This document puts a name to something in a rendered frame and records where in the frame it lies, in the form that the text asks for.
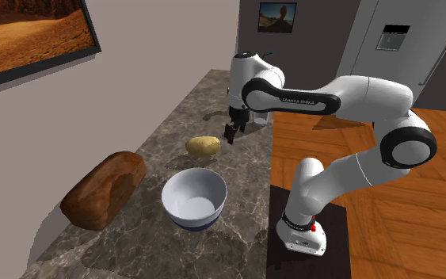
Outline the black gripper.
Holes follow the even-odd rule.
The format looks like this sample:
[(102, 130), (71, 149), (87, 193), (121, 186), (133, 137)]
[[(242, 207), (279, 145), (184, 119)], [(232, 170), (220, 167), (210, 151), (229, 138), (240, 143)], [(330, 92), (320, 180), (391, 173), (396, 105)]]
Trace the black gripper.
[(246, 124), (250, 120), (250, 110), (230, 107), (228, 112), (232, 124), (225, 125), (223, 137), (229, 144), (233, 144), (236, 133), (244, 132), (246, 129)]

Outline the large desert wall picture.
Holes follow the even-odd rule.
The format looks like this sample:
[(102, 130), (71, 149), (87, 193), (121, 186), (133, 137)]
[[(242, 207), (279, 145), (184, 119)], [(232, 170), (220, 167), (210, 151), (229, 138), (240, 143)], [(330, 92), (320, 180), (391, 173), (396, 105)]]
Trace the large desert wall picture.
[(0, 86), (99, 52), (86, 0), (0, 0)]

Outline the dark robot stand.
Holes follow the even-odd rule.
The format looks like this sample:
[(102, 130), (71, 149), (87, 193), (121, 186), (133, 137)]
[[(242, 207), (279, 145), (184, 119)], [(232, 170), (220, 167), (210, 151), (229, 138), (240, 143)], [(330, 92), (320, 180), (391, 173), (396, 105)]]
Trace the dark robot stand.
[(351, 279), (346, 208), (329, 203), (317, 216), (326, 233), (323, 256), (288, 250), (276, 233), (276, 224), (289, 191), (270, 187), (266, 279)]

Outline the grey refrigerator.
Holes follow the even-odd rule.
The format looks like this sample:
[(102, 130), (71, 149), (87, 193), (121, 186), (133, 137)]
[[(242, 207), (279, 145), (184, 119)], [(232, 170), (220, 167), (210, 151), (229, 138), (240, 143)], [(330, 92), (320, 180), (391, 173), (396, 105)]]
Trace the grey refrigerator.
[(337, 75), (425, 87), (446, 52), (446, 0), (360, 0)]

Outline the yellow potato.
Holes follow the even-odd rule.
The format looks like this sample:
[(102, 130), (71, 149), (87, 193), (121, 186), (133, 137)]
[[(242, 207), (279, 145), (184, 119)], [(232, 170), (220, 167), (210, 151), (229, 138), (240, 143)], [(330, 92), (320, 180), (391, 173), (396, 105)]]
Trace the yellow potato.
[(186, 151), (196, 157), (210, 157), (220, 149), (220, 141), (214, 136), (197, 136), (185, 144)]

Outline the small desert wall picture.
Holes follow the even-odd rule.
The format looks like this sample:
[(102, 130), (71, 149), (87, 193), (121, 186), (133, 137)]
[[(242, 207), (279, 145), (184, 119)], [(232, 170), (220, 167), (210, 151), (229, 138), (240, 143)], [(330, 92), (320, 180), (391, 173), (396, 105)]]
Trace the small desert wall picture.
[(261, 2), (257, 31), (292, 33), (296, 8), (296, 2)]

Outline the white bowl with blue base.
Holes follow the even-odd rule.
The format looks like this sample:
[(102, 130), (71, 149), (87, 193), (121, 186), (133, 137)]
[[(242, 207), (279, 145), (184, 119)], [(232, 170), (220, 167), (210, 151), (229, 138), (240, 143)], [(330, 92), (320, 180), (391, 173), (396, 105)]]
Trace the white bowl with blue base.
[(190, 168), (166, 182), (161, 199), (177, 226), (187, 231), (203, 231), (220, 217), (227, 199), (227, 183), (213, 170)]

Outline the brown bread loaf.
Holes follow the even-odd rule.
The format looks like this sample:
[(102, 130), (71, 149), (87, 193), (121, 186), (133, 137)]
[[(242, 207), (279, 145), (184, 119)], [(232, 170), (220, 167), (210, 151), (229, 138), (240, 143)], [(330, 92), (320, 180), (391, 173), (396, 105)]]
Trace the brown bread loaf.
[(62, 199), (62, 214), (76, 227), (107, 227), (146, 175), (141, 155), (118, 151), (109, 155)]

